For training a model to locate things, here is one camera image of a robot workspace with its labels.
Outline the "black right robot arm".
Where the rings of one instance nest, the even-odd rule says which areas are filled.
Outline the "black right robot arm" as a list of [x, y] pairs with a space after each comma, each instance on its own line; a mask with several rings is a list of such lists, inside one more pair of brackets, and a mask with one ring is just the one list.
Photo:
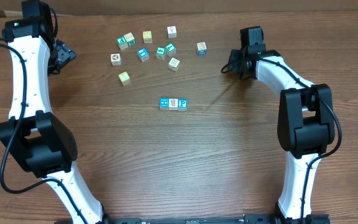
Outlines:
[[318, 164], [330, 155], [327, 147], [341, 143], [333, 111], [332, 91], [292, 70], [276, 50], [267, 50], [260, 26], [240, 31], [241, 48], [231, 50], [221, 73], [248, 74], [280, 97], [277, 136], [286, 152], [283, 190], [272, 223], [330, 223], [328, 215], [311, 211], [311, 194]]

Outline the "blue letter P block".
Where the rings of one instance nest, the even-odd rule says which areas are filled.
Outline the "blue letter P block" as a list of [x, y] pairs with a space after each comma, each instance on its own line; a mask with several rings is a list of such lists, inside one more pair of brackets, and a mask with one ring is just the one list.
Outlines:
[[188, 109], [188, 100], [178, 99], [178, 111], [186, 111]]

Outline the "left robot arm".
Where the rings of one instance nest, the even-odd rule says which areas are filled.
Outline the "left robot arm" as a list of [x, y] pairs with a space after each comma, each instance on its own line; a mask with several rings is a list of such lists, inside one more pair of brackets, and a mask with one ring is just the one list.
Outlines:
[[[0, 183], [6, 192], [20, 194], [48, 184], [71, 216], [71, 223], [108, 223], [103, 205], [82, 178], [76, 160], [73, 133], [53, 114], [48, 76], [76, 58], [57, 39], [55, 11], [41, 1], [23, 1], [23, 18], [8, 21], [2, 31], [12, 58], [13, 96], [8, 120], [0, 123], [0, 141], [6, 151], [0, 168]], [[8, 155], [39, 182], [21, 190], [4, 181]]]

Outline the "blue arrows block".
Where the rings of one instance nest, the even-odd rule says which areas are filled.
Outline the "blue arrows block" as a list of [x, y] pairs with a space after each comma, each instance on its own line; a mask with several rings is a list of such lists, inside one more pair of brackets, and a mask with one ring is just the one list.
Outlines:
[[169, 110], [169, 99], [161, 98], [159, 102], [159, 107], [161, 110]]

